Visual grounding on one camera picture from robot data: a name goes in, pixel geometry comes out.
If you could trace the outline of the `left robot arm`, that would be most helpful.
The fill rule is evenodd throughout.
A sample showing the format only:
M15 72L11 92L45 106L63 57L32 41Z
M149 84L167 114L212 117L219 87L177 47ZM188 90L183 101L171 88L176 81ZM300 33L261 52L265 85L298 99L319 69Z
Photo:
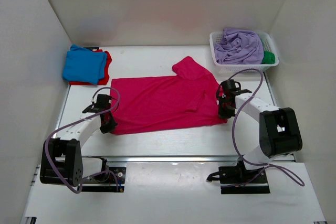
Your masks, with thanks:
M118 125L111 112L112 102L118 106L118 99L99 94L81 115L81 122L70 126L63 136L51 137L44 142L40 167L40 181L43 184L62 185L67 182L77 187L89 177L104 181L110 168L103 157L82 157L81 148L95 133L111 133Z

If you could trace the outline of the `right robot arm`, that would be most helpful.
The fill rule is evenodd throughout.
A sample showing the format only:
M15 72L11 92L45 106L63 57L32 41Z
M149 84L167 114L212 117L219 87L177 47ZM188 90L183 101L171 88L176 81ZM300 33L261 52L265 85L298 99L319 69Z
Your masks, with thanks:
M239 82L223 81L217 91L218 115L222 119L233 119L232 140L239 156L235 169L236 178L248 182L254 170L267 166L281 155L297 152L303 143L296 114L292 108L279 108L255 96L255 93L242 89ZM259 144L249 153L242 155L235 140L235 127L238 116L245 113L259 124Z

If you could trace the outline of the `magenta t shirt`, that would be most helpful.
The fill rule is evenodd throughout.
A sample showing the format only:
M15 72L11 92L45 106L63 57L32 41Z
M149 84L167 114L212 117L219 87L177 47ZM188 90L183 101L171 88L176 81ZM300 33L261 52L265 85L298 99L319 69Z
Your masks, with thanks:
M113 113L115 135L227 123L218 116L213 74L187 56L172 66L173 76L119 78L111 86L121 99Z

